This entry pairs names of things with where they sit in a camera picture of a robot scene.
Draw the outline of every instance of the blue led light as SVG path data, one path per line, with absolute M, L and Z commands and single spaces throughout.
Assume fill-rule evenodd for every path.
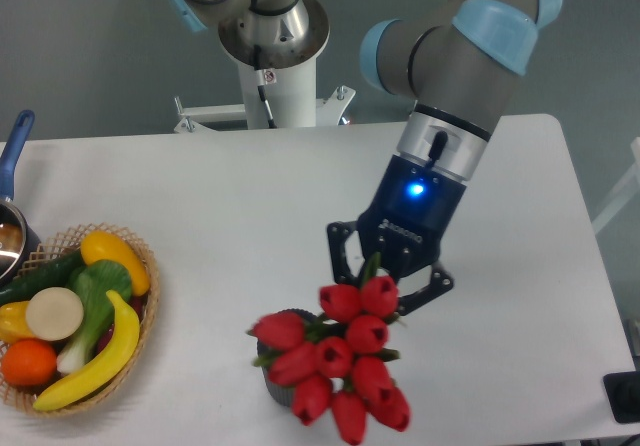
M 409 183 L 407 186 L 407 194 L 412 198 L 418 198 L 426 191 L 424 185 L 420 183 Z

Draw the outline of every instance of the tulip bouquet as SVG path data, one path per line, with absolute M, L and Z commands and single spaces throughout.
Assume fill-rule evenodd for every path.
M 378 265 L 377 256 L 365 265 L 360 288 L 320 288 L 320 315 L 281 311 L 248 331 L 262 346 L 254 366 L 265 369 L 268 386 L 293 390 L 291 409 L 302 424 L 331 409 L 340 437 L 351 445 L 364 440 L 367 414 L 397 431 L 408 427 L 411 415 L 385 365 L 399 358 L 384 347 L 388 325 L 399 317 L 398 287 L 391 277 L 377 276 Z

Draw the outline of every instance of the banana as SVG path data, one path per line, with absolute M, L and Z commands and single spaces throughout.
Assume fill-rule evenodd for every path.
M 54 411 L 79 401 L 110 381 L 133 356 L 140 338 L 138 315 L 116 291 L 107 291 L 107 297 L 115 310 L 111 341 L 84 367 L 45 389 L 33 403 L 36 411 Z

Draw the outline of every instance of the blue pot handle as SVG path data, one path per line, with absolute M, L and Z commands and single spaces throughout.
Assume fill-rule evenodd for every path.
M 13 175 L 24 143 L 29 137 L 36 115 L 28 109 L 22 111 L 11 130 L 0 156 L 0 197 L 13 200 Z

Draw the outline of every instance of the black vase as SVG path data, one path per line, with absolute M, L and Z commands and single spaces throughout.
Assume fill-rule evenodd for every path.
M 315 314 L 305 311 L 304 309 L 286 309 L 284 311 L 294 312 L 309 323 L 313 322 L 317 318 Z M 267 345 L 258 341 L 258 355 L 266 353 L 268 349 L 269 347 Z M 278 386 L 272 381 L 269 381 L 269 370 L 267 368 L 262 368 L 262 374 L 264 375 L 264 382 L 267 385 L 267 391 L 269 391 L 271 397 L 276 401 L 276 403 L 290 408 L 293 404 L 294 388 L 284 388 L 282 386 Z

